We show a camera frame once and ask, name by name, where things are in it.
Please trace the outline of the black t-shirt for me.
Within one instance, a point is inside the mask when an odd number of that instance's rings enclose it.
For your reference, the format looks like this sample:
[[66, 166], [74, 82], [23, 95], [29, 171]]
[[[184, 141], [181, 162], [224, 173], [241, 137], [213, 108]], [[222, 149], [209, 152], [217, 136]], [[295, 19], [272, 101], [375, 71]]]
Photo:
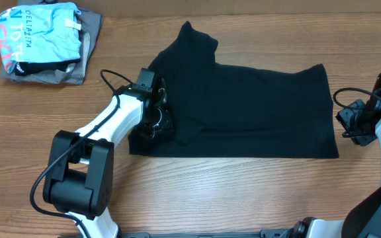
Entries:
[[170, 135], [137, 130], [129, 151], [150, 157], [335, 159], [333, 102], [321, 64], [281, 73], [216, 62], [216, 39], [182, 25], [150, 63], [166, 83]]

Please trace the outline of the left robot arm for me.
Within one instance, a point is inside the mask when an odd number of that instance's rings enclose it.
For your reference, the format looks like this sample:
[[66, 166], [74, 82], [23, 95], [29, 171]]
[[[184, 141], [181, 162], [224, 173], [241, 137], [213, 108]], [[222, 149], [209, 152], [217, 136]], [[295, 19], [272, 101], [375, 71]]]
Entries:
[[82, 237], [120, 237], [108, 203], [112, 195], [114, 150], [130, 131], [145, 140], [173, 133], [165, 80], [141, 69], [136, 82], [113, 90], [110, 104], [75, 132], [53, 138], [48, 166], [38, 177], [42, 197], [55, 207], [53, 216], [74, 221]]

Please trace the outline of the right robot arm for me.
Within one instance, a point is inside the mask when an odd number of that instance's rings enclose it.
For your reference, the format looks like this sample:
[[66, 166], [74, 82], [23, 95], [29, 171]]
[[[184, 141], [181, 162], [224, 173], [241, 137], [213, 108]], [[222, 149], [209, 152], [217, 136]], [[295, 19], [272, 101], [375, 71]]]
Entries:
[[305, 218], [281, 233], [284, 238], [381, 238], [381, 73], [366, 102], [356, 100], [343, 106], [336, 119], [343, 126], [344, 138], [366, 146], [378, 140], [380, 146], [380, 187], [353, 208], [344, 220]]

